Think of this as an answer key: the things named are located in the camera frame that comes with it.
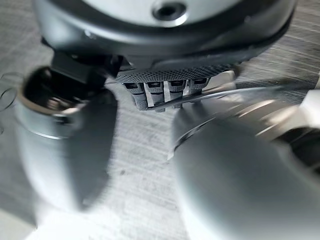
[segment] textured black surface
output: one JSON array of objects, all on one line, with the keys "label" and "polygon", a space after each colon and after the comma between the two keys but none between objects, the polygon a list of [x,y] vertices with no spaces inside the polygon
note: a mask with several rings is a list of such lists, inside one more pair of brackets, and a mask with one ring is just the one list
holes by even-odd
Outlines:
[{"label": "textured black surface", "polygon": [[223,71],[232,69],[233,65],[209,65],[164,71],[137,71],[131,74],[120,72],[116,80],[121,83],[166,82],[211,78]]}]

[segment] wire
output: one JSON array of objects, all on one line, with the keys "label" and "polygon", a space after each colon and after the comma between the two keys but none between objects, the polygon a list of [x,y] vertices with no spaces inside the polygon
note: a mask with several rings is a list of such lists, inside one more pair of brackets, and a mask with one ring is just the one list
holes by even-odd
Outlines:
[{"label": "wire", "polygon": [[187,95],[180,99],[175,99],[171,101],[167,101],[165,103],[159,104],[157,106],[147,107],[147,111],[155,111],[159,109],[169,108],[173,105],[184,104],[189,102],[197,102],[210,98],[217,98],[221,96],[227,96],[232,94],[244,94],[244,93],[256,93],[256,92],[265,92],[265,91],[292,91],[292,90],[311,90],[311,88],[307,88],[298,84],[287,84],[287,85],[277,85],[277,86],[263,86],[263,87],[250,87],[250,88],[240,88],[233,89],[227,91],[216,92],[213,88],[211,91],[204,92],[200,95]]},{"label": "wire", "polygon": [[[22,78],[22,79],[24,78],[24,75],[23,75],[22,73],[19,73],[19,72],[6,72],[6,73],[4,73],[4,74],[2,74],[2,75],[0,76],[0,80],[2,80],[4,77],[7,77],[7,76],[18,76],[18,77],[20,77],[20,78]],[[6,106],[4,106],[3,108],[0,109],[0,113],[3,112],[3,111],[5,111],[5,110],[7,110],[8,108],[10,108],[10,107],[14,104],[14,102],[15,102],[15,100],[16,100],[16,98],[17,98],[17,94],[18,94],[17,90],[16,90],[14,87],[9,87],[9,88],[7,88],[6,90],[4,90],[4,91],[1,93],[1,95],[0,95],[0,102],[1,102],[1,100],[3,99],[3,97],[4,97],[7,93],[9,93],[9,92],[11,92],[11,91],[13,91],[13,93],[14,93],[13,99],[12,99]]]}]

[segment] gray carpet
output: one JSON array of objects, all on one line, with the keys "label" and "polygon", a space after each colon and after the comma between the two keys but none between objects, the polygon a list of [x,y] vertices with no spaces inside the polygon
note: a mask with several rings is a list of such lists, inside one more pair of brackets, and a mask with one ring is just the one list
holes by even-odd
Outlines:
[{"label": "gray carpet", "polygon": [[[319,29],[319,0],[301,0],[289,32],[270,50],[242,65],[239,84],[274,84],[285,78],[313,86],[320,69]],[[52,52],[40,44],[30,0],[0,0],[0,74],[27,74],[48,64],[51,56]],[[0,91],[17,82],[19,79],[2,79]],[[73,231],[61,236],[57,229],[49,235],[68,240],[188,239],[167,161],[174,111],[138,112],[121,86],[110,88],[119,99],[120,109],[108,186],[89,212],[68,215],[72,220],[59,226]],[[304,92],[285,92],[277,97],[299,103]],[[0,112],[0,121],[4,128],[0,136],[0,208],[32,221],[33,194],[14,144],[12,109]]]}]

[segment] gray plastic part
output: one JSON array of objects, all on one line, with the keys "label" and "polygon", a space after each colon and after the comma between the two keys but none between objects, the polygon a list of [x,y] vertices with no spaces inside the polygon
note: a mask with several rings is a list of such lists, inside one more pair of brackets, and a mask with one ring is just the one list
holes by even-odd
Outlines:
[{"label": "gray plastic part", "polygon": [[184,0],[183,4],[187,6],[186,13],[174,20],[159,20],[156,19],[151,12],[157,6],[162,7],[170,1],[154,1],[154,0],[84,0],[88,5],[98,11],[119,19],[125,23],[148,26],[148,27],[176,27],[181,24],[193,24],[212,18],[215,15],[229,9],[239,3],[241,0]]},{"label": "gray plastic part", "polygon": [[192,240],[315,240],[320,184],[282,142],[213,119],[172,158]]},{"label": "gray plastic part", "polygon": [[[165,94],[164,93],[160,93],[160,94],[151,94],[152,100],[153,100],[153,104],[155,106],[159,105],[159,104],[163,104],[165,102]],[[164,113],[166,111],[165,108],[162,109],[158,109],[155,112],[156,113]]]},{"label": "gray plastic part", "polygon": [[136,108],[139,111],[145,111],[148,107],[147,95],[146,93],[133,94],[132,95],[135,101]]},{"label": "gray plastic part", "polygon": [[67,211],[81,211],[94,202],[106,184],[116,114],[117,101],[108,90],[71,113],[66,124],[19,98],[16,134],[22,164],[45,201]]},{"label": "gray plastic part", "polygon": [[[183,92],[183,91],[180,91],[180,92],[170,92],[170,98],[171,98],[171,100],[174,100],[174,99],[182,99],[183,95],[184,95],[184,92]],[[173,105],[172,108],[173,108],[173,109],[181,109],[181,108],[182,108],[182,104]]]},{"label": "gray plastic part", "polygon": [[[151,93],[154,106],[165,102],[164,82],[148,82],[146,89]],[[164,113],[165,108],[156,110],[157,113]]]},{"label": "gray plastic part", "polygon": [[[184,95],[184,89],[187,81],[168,81],[168,87],[170,91],[170,100],[181,99]],[[182,104],[177,104],[172,107],[173,109],[182,108]]]},{"label": "gray plastic part", "polygon": [[126,90],[132,94],[136,108],[139,111],[145,111],[148,107],[148,100],[143,83],[124,83]]},{"label": "gray plastic part", "polygon": [[197,81],[201,81],[201,80],[202,79],[189,80],[189,94],[201,93],[202,89],[208,85],[210,78],[203,79],[203,80],[206,80],[205,83],[197,83]]}]

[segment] screw hole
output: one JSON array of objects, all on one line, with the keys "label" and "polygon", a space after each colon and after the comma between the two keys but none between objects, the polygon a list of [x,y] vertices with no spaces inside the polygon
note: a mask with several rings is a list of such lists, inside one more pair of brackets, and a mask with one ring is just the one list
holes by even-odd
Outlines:
[{"label": "screw hole", "polygon": [[186,6],[178,2],[167,2],[153,8],[153,16],[160,21],[174,21],[186,13]]}]

